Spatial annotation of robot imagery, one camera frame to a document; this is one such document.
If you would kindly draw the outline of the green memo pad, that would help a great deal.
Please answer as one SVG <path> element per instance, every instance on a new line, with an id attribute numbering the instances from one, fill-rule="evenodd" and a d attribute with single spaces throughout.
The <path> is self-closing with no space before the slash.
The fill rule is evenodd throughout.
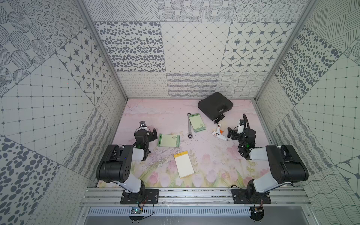
<path id="1" fill-rule="evenodd" d="M 179 148 L 180 135 L 160 134 L 158 138 L 157 146 Z"/>
<path id="2" fill-rule="evenodd" d="M 188 118 L 195 133 L 206 130 L 206 125 L 199 113 L 189 114 Z"/>

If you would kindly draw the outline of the yellow-top memo pad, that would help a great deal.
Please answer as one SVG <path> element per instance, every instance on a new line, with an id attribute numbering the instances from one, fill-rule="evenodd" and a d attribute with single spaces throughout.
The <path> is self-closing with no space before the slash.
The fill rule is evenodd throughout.
<path id="1" fill-rule="evenodd" d="M 184 178 L 195 173 L 188 151 L 175 154 L 174 159 L 180 178 Z"/>

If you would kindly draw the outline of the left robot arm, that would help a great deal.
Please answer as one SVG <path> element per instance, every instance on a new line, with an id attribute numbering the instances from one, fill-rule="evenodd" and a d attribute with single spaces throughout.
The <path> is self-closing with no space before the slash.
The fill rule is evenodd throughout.
<path id="1" fill-rule="evenodd" d="M 150 130 L 147 126 L 139 127 L 134 137 L 134 144 L 108 145 L 97 169 L 96 178 L 106 183 L 115 183 L 125 190 L 131 197 L 144 197 L 145 185 L 131 172 L 133 161 L 145 161 L 151 153 L 150 142 L 157 140 L 156 129 Z"/>

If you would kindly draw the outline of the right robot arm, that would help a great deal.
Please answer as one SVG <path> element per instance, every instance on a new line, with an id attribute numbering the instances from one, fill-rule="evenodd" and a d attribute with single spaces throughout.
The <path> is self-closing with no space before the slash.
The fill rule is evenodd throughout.
<path id="1" fill-rule="evenodd" d="M 228 128 L 228 138 L 239 142 L 238 152 L 248 161 L 266 161 L 270 171 L 247 185 L 247 196 L 264 194 L 286 184 L 306 181 L 308 169 L 291 145 L 256 147 L 256 131 L 244 125 Z"/>

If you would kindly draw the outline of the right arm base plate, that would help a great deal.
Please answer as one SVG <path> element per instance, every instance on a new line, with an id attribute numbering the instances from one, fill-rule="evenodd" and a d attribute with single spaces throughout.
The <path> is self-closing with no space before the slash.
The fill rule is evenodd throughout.
<path id="1" fill-rule="evenodd" d="M 231 189 L 234 204 L 271 204 L 270 195 L 268 193 L 249 194 L 247 190 L 242 188 Z"/>

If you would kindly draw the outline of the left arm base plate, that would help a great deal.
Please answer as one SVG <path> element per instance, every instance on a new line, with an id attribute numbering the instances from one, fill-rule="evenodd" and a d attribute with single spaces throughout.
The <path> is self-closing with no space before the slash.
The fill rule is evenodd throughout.
<path id="1" fill-rule="evenodd" d="M 159 189 L 144 189 L 138 193 L 128 193 L 125 190 L 122 193 L 120 203 L 128 204 L 157 204 Z"/>

